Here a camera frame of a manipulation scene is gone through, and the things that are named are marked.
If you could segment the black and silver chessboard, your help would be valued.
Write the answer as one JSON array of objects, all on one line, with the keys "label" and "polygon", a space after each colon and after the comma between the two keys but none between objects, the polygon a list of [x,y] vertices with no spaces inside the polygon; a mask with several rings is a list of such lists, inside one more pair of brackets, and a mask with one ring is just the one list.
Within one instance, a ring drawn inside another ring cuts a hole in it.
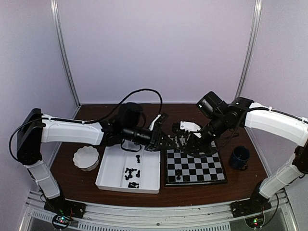
[{"label": "black and silver chessboard", "polygon": [[[227,176],[219,153],[211,156],[192,157],[178,149],[167,150],[165,155],[165,186],[189,186],[227,183]],[[176,180],[176,170],[181,180]],[[183,181],[189,175],[190,181]]]}]

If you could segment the white plastic tray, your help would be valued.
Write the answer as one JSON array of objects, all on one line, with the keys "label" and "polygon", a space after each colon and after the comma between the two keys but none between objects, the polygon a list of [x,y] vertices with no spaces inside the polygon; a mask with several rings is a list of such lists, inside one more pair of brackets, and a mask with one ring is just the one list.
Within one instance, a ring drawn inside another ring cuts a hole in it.
[{"label": "white plastic tray", "polygon": [[[136,155],[141,156],[139,164]],[[133,153],[122,150],[119,145],[107,147],[103,153],[95,184],[100,190],[158,194],[160,191],[160,163],[160,152],[149,152],[142,149]],[[127,187],[124,179],[124,172],[127,167],[141,171],[138,189]]]}]

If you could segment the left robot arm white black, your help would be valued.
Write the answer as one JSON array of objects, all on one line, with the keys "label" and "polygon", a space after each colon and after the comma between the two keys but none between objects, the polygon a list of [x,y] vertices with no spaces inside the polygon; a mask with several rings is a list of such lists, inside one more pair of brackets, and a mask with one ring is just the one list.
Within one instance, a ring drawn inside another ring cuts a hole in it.
[{"label": "left robot arm white black", "polygon": [[52,117],[34,108],[13,132],[12,135],[17,137],[14,159],[28,169],[46,198],[51,200],[51,207],[59,214],[69,210],[69,202],[64,199],[59,184],[43,161],[40,153],[42,143],[72,142],[110,147],[131,141],[151,152],[175,147],[173,140],[161,129],[168,117],[166,113],[159,113],[148,128],[140,128],[141,105],[125,103],[117,105],[117,108],[117,115],[111,119],[92,121]]}]

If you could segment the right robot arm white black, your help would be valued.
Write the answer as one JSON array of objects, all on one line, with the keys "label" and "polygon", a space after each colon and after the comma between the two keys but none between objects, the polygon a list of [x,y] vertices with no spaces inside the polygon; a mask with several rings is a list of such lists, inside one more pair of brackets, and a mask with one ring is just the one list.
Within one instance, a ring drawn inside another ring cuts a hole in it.
[{"label": "right robot arm white black", "polygon": [[259,129],[297,145],[294,154],[276,173],[264,179],[247,201],[247,209],[257,212],[277,191],[308,172],[308,120],[289,115],[271,107],[263,106],[251,99],[238,97],[231,103],[224,102],[214,92],[207,93],[197,104],[197,108],[210,121],[200,127],[193,122],[180,122],[180,130],[188,132],[185,151],[206,146],[229,129],[238,127]]}]

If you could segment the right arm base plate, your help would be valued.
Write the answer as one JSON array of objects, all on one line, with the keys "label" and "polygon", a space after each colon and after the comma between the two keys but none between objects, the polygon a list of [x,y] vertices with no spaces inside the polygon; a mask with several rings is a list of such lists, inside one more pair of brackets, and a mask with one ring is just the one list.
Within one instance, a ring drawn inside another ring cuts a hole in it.
[{"label": "right arm base plate", "polygon": [[234,218],[248,216],[255,213],[261,213],[264,210],[271,209],[269,199],[247,199],[235,201],[230,204],[231,212]]}]

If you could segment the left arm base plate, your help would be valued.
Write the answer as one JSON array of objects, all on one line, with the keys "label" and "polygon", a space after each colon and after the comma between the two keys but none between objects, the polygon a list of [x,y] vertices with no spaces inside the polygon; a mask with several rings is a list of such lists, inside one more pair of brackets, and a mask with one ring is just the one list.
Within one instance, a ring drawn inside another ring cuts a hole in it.
[{"label": "left arm base plate", "polygon": [[68,218],[83,218],[86,205],[66,199],[46,199],[44,209]]}]

